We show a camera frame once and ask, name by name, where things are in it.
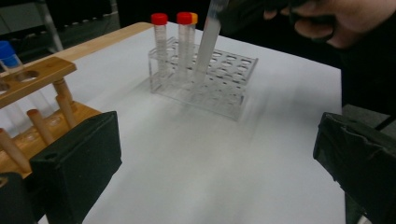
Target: blue cap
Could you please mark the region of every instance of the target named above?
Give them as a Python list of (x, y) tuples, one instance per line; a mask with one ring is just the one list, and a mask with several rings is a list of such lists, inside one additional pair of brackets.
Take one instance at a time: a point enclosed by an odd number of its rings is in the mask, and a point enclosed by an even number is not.
[(0, 60), (5, 66), (13, 67), (18, 65), (18, 60), (16, 57), (12, 57), (13, 55), (15, 55), (15, 50), (9, 42), (5, 40), (0, 41)]

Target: table surface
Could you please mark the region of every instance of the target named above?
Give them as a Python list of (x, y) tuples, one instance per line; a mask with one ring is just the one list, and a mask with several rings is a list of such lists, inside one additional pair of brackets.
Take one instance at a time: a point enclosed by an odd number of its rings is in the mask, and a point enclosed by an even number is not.
[(340, 71), (220, 36), (216, 49), (259, 59), (234, 121), (150, 93), (150, 27), (57, 54), (77, 65), (75, 100), (119, 115), (123, 164), (84, 223), (345, 223), (344, 192), (312, 156), (322, 113), (341, 112)]

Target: wooden test tube rack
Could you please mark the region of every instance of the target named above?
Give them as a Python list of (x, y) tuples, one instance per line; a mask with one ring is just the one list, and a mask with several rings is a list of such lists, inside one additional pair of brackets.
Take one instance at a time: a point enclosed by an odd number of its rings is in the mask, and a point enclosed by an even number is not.
[[(71, 108), (73, 113), (73, 115), (64, 115), (60, 109), (52, 114), (52, 116), (57, 116), (61, 119), (58, 124), (48, 126), (49, 132), (52, 134), (53, 138), (55, 140), (58, 139), (70, 130), (71, 126), (70, 122), (68, 122), (70, 118), (68, 117), (74, 117), (75, 123), (72, 126), (75, 126), (76, 124), (81, 123), (84, 119), (101, 113), (86, 105), (73, 101), (72, 94), (67, 87), (64, 77), (76, 71), (76, 69), (77, 68), (73, 63), (57, 57), (51, 57), (24, 69), (25, 71), (33, 71), (32, 74), (35, 74), (35, 78), (32, 80), (19, 81), (13, 75), (3, 77), (3, 80), (8, 86), (8, 90), (0, 94), (0, 108), (10, 105), (20, 100), (22, 97), (52, 84), (58, 93), (58, 103), (60, 104), (60, 102), (66, 101), (69, 103), (69, 108)], [(38, 133), (37, 138), (34, 140), (27, 141), (23, 139), (24, 135), (30, 132), (37, 132), (37, 128), (32, 126), (24, 133), (12, 138), (12, 141), (28, 160), (47, 146)], [(24, 172), (17, 163), (12, 160), (2, 148), (0, 148), (0, 173), (4, 172), (17, 172), (23, 177), (29, 175), (29, 173)]]

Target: person's hand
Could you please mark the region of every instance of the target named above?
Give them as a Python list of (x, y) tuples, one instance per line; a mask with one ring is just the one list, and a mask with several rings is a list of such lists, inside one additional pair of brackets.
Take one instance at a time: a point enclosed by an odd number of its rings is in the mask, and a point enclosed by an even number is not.
[[(388, 19), (396, 10), (396, 0), (311, 0), (292, 11), (304, 18), (334, 15), (335, 24), (315, 24), (309, 19), (298, 20), (294, 28), (303, 36), (321, 38), (333, 33), (328, 44), (344, 49)], [(289, 14), (284, 8), (281, 14)], [(276, 15), (264, 12), (266, 20)]]

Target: wooden peg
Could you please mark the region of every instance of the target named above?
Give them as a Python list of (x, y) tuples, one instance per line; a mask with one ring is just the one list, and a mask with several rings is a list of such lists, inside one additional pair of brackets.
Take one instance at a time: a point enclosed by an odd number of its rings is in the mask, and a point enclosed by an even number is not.
[(37, 109), (31, 109), (27, 111), (26, 114), (37, 128), (38, 133), (40, 133), (41, 138), (44, 140), (47, 146), (53, 143), (55, 139), (53, 138), (52, 133), (50, 133), (50, 129), (46, 126), (46, 123), (43, 120), (40, 111), (38, 111)]
[(67, 102), (69, 102), (70, 105), (73, 104), (72, 93), (70, 92), (69, 87), (67, 86), (66, 80), (64, 80), (64, 78), (54, 81), (52, 85), (55, 88), (56, 93), (58, 93), (58, 95), (65, 96), (67, 98)]
[(58, 102), (58, 105), (61, 108), (62, 113), (64, 114), (64, 118), (66, 119), (69, 128), (72, 129), (76, 127), (77, 122), (73, 114), (72, 107), (67, 101), (67, 98), (64, 95), (57, 95), (56, 102)]
[(0, 128), (0, 145), (8, 156), (18, 164), (18, 166), (25, 172), (31, 173), (32, 168), (30, 167), (29, 161), (17, 147), (17, 145), (9, 137), (8, 133)]

